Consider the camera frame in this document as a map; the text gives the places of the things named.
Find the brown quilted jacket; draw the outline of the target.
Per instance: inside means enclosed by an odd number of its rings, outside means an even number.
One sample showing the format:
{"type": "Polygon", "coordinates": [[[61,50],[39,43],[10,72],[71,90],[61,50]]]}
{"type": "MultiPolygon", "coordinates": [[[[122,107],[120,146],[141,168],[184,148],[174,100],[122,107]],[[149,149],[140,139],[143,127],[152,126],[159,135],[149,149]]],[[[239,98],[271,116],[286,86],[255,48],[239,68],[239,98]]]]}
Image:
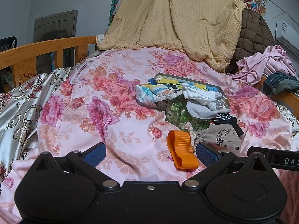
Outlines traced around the brown quilted jacket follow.
{"type": "Polygon", "coordinates": [[[257,52],[263,53],[266,47],[274,45],[275,40],[261,14],[251,9],[243,10],[240,36],[235,53],[225,72],[237,72],[237,62],[239,60],[252,56],[257,52]]]}

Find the grey shallow box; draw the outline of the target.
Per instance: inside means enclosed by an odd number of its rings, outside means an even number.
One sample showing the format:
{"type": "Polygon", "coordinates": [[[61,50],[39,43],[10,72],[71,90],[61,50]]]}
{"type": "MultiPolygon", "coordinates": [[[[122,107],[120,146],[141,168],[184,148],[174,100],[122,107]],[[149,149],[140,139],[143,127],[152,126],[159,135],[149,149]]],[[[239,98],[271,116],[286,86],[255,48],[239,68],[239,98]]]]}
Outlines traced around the grey shallow box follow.
{"type": "Polygon", "coordinates": [[[185,78],[185,77],[179,77],[179,76],[174,76],[170,74],[164,74],[164,73],[158,73],[153,77],[154,80],[158,81],[159,79],[168,79],[168,80],[175,80],[178,81],[179,83],[188,83],[190,85],[196,86],[202,90],[205,91],[215,91],[219,94],[221,94],[221,102],[223,103],[224,107],[226,109],[230,108],[229,100],[227,99],[225,93],[221,89],[220,86],[215,86],[209,83],[201,82],[201,81],[196,81],[193,79],[185,78]]]}

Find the white grey sock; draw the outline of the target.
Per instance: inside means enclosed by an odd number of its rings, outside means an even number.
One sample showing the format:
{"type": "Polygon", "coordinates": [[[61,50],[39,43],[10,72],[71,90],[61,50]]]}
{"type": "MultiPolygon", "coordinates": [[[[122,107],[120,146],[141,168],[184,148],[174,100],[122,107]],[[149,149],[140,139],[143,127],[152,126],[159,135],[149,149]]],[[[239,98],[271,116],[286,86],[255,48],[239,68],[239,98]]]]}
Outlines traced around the white grey sock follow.
{"type": "Polygon", "coordinates": [[[214,101],[209,104],[205,103],[205,105],[188,98],[186,108],[192,117],[198,119],[213,119],[221,113],[231,112],[230,106],[225,105],[222,98],[215,98],[214,101]]]}

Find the yellow dotted blanket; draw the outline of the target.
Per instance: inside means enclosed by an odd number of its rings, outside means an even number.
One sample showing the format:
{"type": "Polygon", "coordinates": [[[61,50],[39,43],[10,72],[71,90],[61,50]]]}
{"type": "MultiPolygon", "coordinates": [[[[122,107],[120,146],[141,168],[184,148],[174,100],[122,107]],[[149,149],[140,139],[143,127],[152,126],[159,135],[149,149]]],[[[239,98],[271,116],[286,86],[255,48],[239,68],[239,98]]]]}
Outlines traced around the yellow dotted blanket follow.
{"type": "Polygon", "coordinates": [[[100,50],[160,47],[224,72],[241,31],[243,0],[121,0],[100,50]]]}

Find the pink crumpled garment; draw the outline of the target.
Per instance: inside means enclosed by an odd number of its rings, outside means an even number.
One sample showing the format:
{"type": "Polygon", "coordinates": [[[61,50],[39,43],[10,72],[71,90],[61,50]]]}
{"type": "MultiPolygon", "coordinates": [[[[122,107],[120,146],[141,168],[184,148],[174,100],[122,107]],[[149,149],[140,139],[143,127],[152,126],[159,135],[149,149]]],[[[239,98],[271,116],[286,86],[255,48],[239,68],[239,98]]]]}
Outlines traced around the pink crumpled garment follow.
{"type": "Polygon", "coordinates": [[[262,76],[269,76],[275,72],[297,77],[296,70],[281,45],[268,46],[263,53],[257,52],[244,57],[237,62],[237,65],[239,71],[230,74],[230,78],[249,86],[260,82],[262,76]]]}

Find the black striped sock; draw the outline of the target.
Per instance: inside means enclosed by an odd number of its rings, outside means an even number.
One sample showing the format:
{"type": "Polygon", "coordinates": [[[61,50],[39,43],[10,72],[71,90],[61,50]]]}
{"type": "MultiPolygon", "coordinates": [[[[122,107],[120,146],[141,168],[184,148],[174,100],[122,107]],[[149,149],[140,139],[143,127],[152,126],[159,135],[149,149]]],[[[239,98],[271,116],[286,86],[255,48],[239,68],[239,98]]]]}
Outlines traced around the black striped sock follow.
{"type": "Polygon", "coordinates": [[[216,118],[212,119],[212,122],[215,125],[229,124],[234,128],[238,136],[242,136],[244,134],[244,131],[242,131],[242,129],[237,123],[237,119],[231,116],[229,113],[218,114],[216,118]]]}

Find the yellow blue cartoon towel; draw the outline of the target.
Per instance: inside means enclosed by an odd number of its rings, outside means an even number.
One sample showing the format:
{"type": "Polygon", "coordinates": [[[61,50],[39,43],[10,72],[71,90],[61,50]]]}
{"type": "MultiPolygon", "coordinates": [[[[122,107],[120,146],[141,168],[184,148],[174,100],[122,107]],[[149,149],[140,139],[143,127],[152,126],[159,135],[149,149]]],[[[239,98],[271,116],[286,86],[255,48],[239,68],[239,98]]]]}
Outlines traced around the yellow blue cartoon towel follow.
{"type": "Polygon", "coordinates": [[[175,80],[159,79],[156,81],[151,78],[142,86],[148,88],[154,95],[161,95],[168,91],[182,90],[181,84],[175,80]]]}

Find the black plastic crate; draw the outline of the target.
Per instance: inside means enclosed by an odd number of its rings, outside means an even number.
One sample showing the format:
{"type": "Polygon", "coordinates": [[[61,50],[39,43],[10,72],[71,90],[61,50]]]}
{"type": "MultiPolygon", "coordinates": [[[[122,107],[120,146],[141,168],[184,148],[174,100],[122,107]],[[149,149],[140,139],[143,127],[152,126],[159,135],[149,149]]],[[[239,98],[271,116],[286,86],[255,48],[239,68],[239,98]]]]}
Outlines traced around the black plastic crate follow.
{"type": "MultiPolygon", "coordinates": [[[[17,37],[11,36],[8,38],[3,38],[0,40],[0,49],[1,52],[10,50],[17,47],[17,37]]],[[[7,93],[13,89],[13,76],[12,76],[12,67],[8,66],[1,70],[1,93],[7,93]]]]}

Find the teal wall poster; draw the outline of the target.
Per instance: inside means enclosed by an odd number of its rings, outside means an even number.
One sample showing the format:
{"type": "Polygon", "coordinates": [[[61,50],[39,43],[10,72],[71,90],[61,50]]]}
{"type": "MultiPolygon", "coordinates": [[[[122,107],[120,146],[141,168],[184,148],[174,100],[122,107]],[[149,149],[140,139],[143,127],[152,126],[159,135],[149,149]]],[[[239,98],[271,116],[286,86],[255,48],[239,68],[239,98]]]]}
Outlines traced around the teal wall poster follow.
{"type": "Polygon", "coordinates": [[[112,0],[111,7],[110,7],[110,16],[109,16],[108,26],[110,26],[113,21],[119,1],[120,0],[112,0]]]}

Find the silver patterned satin sheet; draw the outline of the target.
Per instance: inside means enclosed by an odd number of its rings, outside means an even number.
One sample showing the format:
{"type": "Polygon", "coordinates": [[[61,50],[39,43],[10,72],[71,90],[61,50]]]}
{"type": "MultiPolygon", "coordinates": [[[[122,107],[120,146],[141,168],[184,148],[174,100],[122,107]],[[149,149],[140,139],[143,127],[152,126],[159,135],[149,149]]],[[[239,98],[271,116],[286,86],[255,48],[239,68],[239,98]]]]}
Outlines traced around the silver patterned satin sheet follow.
{"type": "Polygon", "coordinates": [[[15,160],[24,159],[36,147],[41,111],[72,72],[67,67],[41,73],[1,94],[1,181],[8,176],[15,160]]]}

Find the blue denim jeans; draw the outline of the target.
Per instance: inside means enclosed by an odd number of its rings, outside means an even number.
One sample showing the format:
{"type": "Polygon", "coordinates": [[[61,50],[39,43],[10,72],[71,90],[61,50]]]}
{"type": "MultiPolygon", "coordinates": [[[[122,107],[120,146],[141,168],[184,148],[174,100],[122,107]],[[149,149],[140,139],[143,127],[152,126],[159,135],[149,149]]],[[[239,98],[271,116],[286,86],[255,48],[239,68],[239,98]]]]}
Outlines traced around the blue denim jeans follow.
{"type": "Polygon", "coordinates": [[[295,76],[283,72],[269,75],[263,82],[263,92],[267,95],[278,95],[282,91],[291,91],[298,95],[299,82],[295,76]]]}

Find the white fluffy towel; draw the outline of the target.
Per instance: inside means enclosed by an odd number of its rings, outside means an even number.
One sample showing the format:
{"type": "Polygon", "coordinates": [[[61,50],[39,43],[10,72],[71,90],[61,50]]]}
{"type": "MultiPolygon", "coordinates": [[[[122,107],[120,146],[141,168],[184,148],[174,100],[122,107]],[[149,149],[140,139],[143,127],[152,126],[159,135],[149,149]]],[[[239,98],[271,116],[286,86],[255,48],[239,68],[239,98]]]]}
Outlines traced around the white fluffy towel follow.
{"type": "Polygon", "coordinates": [[[205,91],[188,83],[182,83],[181,87],[185,99],[194,100],[200,105],[207,106],[212,111],[216,110],[215,91],[205,91]]]}

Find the grey drawstring pouch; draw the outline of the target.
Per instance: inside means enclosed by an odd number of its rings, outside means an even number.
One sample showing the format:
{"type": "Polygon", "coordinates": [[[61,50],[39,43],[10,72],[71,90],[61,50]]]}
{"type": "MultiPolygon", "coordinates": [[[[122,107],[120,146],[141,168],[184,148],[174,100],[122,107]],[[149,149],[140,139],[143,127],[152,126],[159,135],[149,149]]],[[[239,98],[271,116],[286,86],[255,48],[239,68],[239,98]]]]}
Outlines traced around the grey drawstring pouch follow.
{"type": "Polygon", "coordinates": [[[205,143],[219,152],[241,152],[241,140],[235,129],[229,124],[210,125],[204,130],[194,131],[194,144],[205,143]]]}

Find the grey wooden door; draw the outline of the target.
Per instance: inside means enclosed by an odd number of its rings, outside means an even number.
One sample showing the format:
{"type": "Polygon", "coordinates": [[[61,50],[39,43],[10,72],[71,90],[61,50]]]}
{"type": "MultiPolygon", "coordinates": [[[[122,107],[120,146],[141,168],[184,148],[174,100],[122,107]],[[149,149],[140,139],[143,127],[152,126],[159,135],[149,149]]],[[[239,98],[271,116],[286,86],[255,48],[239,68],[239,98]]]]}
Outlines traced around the grey wooden door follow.
{"type": "MultiPolygon", "coordinates": [[[[77,10],[72,10],[36,19],[34,22],[33,41],[36,43],[74,37],[77,14],[77,10]]],[[[37,57],[36,69],[38,74],[49,74],[56,68],[54,56],[55,53],[50,52],[37,57]]]]}

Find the pink floral bed cover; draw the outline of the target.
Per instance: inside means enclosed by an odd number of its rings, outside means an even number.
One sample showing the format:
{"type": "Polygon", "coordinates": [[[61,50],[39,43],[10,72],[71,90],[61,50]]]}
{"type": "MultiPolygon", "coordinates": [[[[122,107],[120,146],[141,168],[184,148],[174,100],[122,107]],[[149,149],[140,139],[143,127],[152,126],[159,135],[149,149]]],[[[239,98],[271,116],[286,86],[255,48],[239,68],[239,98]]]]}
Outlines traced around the pink floral bed cover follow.
{"type": "Polygon", "coordinates": [[[37,125],[37,144],[22,160],[15,160],[1,181],[1,215],[17,221],[14,194],[20,181],[43,151],[64,156],[85,151],[96,143],[107,146],[99,169],[124,181],[179,181],[196,171],[178,170],[167,147],[175,126],[165,114],[140,106],[135,86],[157,73],[166,73],[220,86],[231,104],[232,115],[244,131],[241,155],[252,147],[298,150],[298,133],[276,105],[255,88],[220,74],[204,62],[179,51],[159,48],[110,50],[87,59],[45,103],[37,125]]]}

